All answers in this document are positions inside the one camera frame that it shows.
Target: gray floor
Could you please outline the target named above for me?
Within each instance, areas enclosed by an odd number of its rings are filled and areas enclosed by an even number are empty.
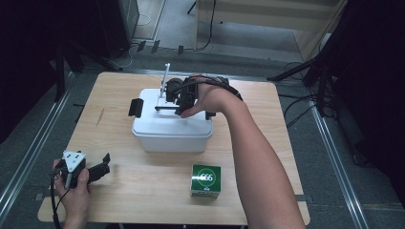
[[[174,48],[179,43],[184,46],[191,46],[191,43],[186,43],[190,39],[186,38],[186,35],[180,35],[184,33],[170,30],[172,33],[169,34],[168,31],[162,29],[163,23],[168,20],[165,19],[165,16],[171,14],[168,9],[174,9],[173,7],[170,8],[171,3],[179,2],[176,0],[167,1],[166,11],[163,12],[156,38],[160,39],[161,47],[166,47],[163,45],[167,44],[166,48]],[[182,2],[182,8],[178,9],[176,13],[182,12],[186,17],[193,17],[193,15],[186,14],[186,11],[192,5],[192,1]],[[283,38],[284,35],[288,36],[288,32],[278,33],[276,31],[271,35],[274,37],[273,41],[283,40],[285,39]],[[218,34],[214,34],[213,37],[211,45],[217,46],[219,43],[216,40]],[[186,52],[183,55],[177,55],[176,50],[159,49],[158,52],[151,53],[151,48],[146,47],[142,52],[136,52],[135,49],[131,50],[132,62],[127,54],[114,61],[120,65],[128,65],[131,62],[128,67],[124,68],[124,71],[128,73],[134,73],[138,70],[163,71],[164,64],[170,62],[173,72],[228,74],[238,75],[247,80],[266,81],[265,77],[282,73],[288,62],[299,61],[297,57],[299,53],[296,51],[296,44],[294,44],[293,40],[286,41],[289,43],[289,45],[286,45],[286,49],[282,49],[283,46],[277,45],[277,42],[271,43],[272,40],[268,41],[269,44],[264,46],[269,49],[266,56],[259,54],[256,56],[256,52],[248,53],[248,49],[239,53],[222,52],[226,55],[220,55],[214,52],[217,50],[216,48],[210,47],[208,47],[209,52]],[[244,44],[241,40],[229,40],[226,44],[235,44],[234,42],[239,42],[238,46],[241,47]],[[35,195],[47,195],[48,193],[50,179],[48,173],[51,170],[52,161],[54,158],[60,157],[61,152],[65,150],[75,129],[75,120],[81,111],[80,107],[74,106],[74,104],[86,103],[97,75],[105,71],[97,63],[88,61],[86,57],[84,59],[86,68],[83,73],[76,74],[73,78],[74,83],[70,96],[67,98],[66,104],[55,121],[44,145],[39,149],[32,169],[23,183],[19,195],[8,211],[7,217],[3,224],[0,223],[1,228],[53,228],[51,223],[40,222],[37,219],[36,214],[41,201],[35,200]],[[302,86],[302,83],[292,77],[277,83],[276,86],[279,94],[297,96],[307,94],[307,90]],[[12,135],[0,145],[0,156],[3,159],[4,166],[0,179],[2,190],[15,174],[20,165],[19,162],[24,159],[24,155],[29,150],[36,133],[46,119],[49,110],[53,106],[54,95],[55,89],[52,88],[20,122]],[[285,109],[294,99],[281,96],[280,101],[283,109]],[[292,106],[288,111],[286,123],[289,123],[308,107],[309,103],[307,101]],[[351,147],[337,121],[334,118],[325,118],[324,120],[328,124],[345,171],[364,210],[369,228],[404,228],[405,211],[400,206],[389,180],[373,167],[360,168],[354,165]],[[308,200],[311,218],[308,228],[355,228],[348,204],[345,201],[341,185],[336,178],[329,153],[313,114],[309,112],[303,115],[294,125],[288,128],[288,134],[304,193]],[[89,228],[105,228],[106,226],[105,223],[89,224]]]

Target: chair leg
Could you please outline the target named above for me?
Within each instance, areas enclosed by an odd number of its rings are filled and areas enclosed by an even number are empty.
[[[195,6],[196,6],[196,2],[194,2],[193,6],[191,6],[190,10],[188,10],[187,14],[190,14],[190,11],[192,11]]]

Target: hand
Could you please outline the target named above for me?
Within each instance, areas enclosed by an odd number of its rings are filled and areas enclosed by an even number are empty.
[[[58,159],[53,161],[53,167],[59,162]],[[66,210],[66,220],[64,228],[85,228],[87,217],[89,215],[90,192],[87,181],[89,180],[89,171],[83,169],[77,179],[77,187],[71,189],[62,199],[62,204]],[[66,193],[62,177],[57,176],[54,186],[59,198]]]
[[[196,81],[207,80],[206,78],[197,75],[191,75],[190,77],[195,77]],[[243,102],[226,89],[208,84],[199,84],[199,97],[197,103],[194,107],[182,112],[181,117],[189,117],[201,111],[225,113],[228,107],[237,105],[235,103]]]

